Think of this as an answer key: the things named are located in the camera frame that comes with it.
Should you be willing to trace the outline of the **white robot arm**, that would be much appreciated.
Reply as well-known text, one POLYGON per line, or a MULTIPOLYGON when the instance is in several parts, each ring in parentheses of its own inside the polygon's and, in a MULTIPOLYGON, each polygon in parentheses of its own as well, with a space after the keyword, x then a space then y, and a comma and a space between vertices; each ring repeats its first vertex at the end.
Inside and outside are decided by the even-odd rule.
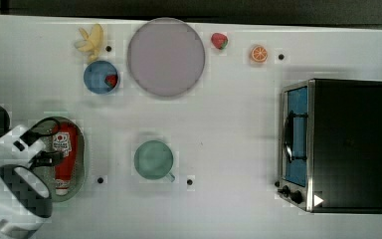
POLYGON ((64 160, 59 151, 47 151, 43 136, 17 125, 0 137, 0 239, 30 239, 53 212, 49 186, 36 167, 64 160))

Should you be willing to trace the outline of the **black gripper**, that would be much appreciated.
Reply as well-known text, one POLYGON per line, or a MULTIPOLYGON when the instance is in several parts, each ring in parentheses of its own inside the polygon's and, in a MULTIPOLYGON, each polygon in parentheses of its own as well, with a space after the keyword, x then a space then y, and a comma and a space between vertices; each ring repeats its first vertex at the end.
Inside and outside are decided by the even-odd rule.
POLYGON ((54 149, 47 149, 44 139, 56 135, 61 128, 61 122, 56 118, 41 119, 30 128, 21 128, 21 135, 13 142, 15 158, 28 168, 59 165, 64 160, 64 154, 54 149), (42 127, 47 122, 51 122, 57 128, 42 133, 42 127))

